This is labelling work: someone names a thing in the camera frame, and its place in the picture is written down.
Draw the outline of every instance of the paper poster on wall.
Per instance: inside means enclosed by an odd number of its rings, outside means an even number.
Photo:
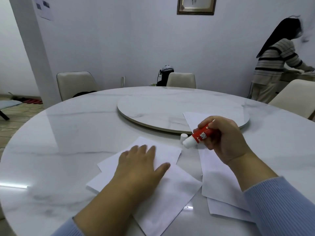
[[[53,20],[53,14],[50,9],[49,0],[34,0],[37,14],[47,20]]]

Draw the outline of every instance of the beige pants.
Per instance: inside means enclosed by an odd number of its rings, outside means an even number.
[[[251,96],[253,100],[269,103],[276,95],[276,88],[278,83],[253,84]]]

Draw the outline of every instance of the glue stick cap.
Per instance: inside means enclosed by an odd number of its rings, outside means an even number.
[[[188,135],[186,133],[183,133],[180,135],[180,143],[183,144],[183,141],[185,141],[188,138]]]
[[[186,148],[191,148],[193,146],[196,146],[197,145],[197,142],[196,140],[194,139],[193,136],[190,136],[189,138],[187,138],[185,141],[183,141],[183,145],[186,147]]]

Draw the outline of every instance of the striped shirt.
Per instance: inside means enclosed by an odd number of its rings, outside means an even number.
[[[298,68],[303,64],[295,53],[293,42],[289,39],[279,40],[259,57],[252,82],[263,85],[277,83],[285,62],[292,68]]]

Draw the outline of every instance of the black cable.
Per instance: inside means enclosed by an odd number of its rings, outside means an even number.
[[[250,83],[250,90],[251,90],[251,88],[252,88],[252,82]],[[250,96],[250,92],[248,93],[248,96],[247,96],[247,98],[249,98],[249,96]]]
[[[158,76],[157,76],[157,77],[158,77],[158,78],[159,78],[159,77],[162,77],[162,76],[160,76],[160,75],[162,75],[161,70],[158,72]]]

